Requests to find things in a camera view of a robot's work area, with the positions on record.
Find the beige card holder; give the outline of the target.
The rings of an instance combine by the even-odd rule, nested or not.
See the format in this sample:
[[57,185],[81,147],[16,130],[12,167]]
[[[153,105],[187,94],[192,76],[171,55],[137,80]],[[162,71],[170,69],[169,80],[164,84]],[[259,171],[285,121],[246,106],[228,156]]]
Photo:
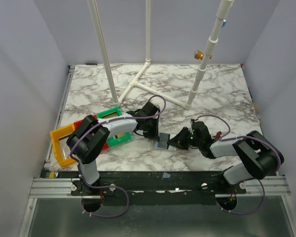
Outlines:
[[164,152],[173,152],[173,153],[180,153],[181,150],[174,147],[174,146],[170,146],[170,145],[164,145],[164,144],[159,144],[158,141],[151,141],[151,150],[155,150],[155,151],[164,151]]

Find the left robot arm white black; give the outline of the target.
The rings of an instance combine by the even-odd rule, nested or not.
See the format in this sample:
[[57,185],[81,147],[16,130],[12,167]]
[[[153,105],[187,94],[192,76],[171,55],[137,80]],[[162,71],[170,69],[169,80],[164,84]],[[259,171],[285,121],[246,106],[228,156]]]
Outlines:
[[99,191],[100,178],[96,158],[107,139],[122,133],[143,132],[148,139],[159,141],[158,122],[160,109],[151,102],[138,110],[129,111],[112,118],[86,116],[67,139],[70,156],[77,162],[79,173],[84,180],[83,190],[94,195]]

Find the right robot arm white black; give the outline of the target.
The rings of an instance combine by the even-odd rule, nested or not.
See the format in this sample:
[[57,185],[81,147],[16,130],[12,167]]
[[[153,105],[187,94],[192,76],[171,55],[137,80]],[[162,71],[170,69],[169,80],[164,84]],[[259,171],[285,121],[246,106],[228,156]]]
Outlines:
[[241,163],[224,170],[217,177],[217,188],[224,194],[241,181],[262,180],[276,172],[284,162],[283,155],[258,131],[240,138],[220,140],[219,136],[210,135],[202,121],[192,121],[191,129],[184,127],[167,144],[181,150],[196,148],[209,159],[238,156]]

